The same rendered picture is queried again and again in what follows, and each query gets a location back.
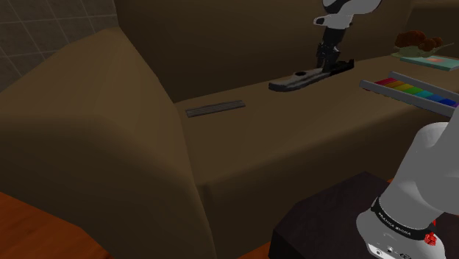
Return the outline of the black long tool with hole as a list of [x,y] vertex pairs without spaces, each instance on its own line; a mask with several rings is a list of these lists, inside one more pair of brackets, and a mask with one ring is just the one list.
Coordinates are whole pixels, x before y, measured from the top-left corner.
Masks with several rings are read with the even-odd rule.
[[330,66],[329,70],[323,71],[323,68],[315,68],[308,71],[297,71],[289,79],[270,82],[268,88],[276,92],[296,91],[305,88],[315,82],[331,77],[333,75],[351,70],[355,67],[355,60],[338,61]]

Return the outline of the brown and green snail figure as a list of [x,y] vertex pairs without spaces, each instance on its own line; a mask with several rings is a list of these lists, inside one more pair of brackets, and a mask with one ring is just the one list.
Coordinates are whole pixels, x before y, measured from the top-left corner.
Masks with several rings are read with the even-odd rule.
[[438,50],[453,43],[444,44],[440,37],[428,38],[420,30],[411,30],[399,33],[394,42],[395,53],[393,57],[430,57]]

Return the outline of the rainbow xylophone toy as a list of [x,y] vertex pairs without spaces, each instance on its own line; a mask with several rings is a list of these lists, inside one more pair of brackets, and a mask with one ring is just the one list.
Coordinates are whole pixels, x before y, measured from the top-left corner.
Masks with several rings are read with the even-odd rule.
[[362,89],[382,94],[392,99],[451,117],[459,111],[459,93],[391,71],[388,77],[377,82],[362,80]]

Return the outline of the teal book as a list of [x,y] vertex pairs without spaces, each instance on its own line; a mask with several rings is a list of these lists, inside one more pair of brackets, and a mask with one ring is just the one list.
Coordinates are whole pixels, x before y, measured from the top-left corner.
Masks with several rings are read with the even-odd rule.
[[459,69],[459,60],[448,57],[430,56],[430,57],[401,57],[401,61],[422,65],[442,71],[454,71]]

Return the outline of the dark grey flat bar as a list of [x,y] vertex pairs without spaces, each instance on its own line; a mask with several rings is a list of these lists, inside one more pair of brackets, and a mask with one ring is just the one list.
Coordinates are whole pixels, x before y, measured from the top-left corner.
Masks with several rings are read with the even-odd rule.
[[201,107],[189,108],[185,110],[188,118],[204,116],[212,113],[220,113],[228,110],[234,110],[245,107],[246,104],[242,100],[222,102],[217,104],[209,104]]

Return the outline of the brown sofa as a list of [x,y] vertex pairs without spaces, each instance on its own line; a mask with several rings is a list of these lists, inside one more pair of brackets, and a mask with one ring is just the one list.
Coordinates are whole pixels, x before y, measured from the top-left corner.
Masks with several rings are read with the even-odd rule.
[[[394,176],[441,116],[360,88],[389,71],[459,91],[459,71],[391,56],[409,29],[459,57],[459,0],[382,0],[342,44],[351,71],[299,91],[321,0],[114,0],[118,26],[0,92],[0,191],[81,227],[115,259],[236,259],[298,201]],[[246,106],[188,118],[185,110]]]

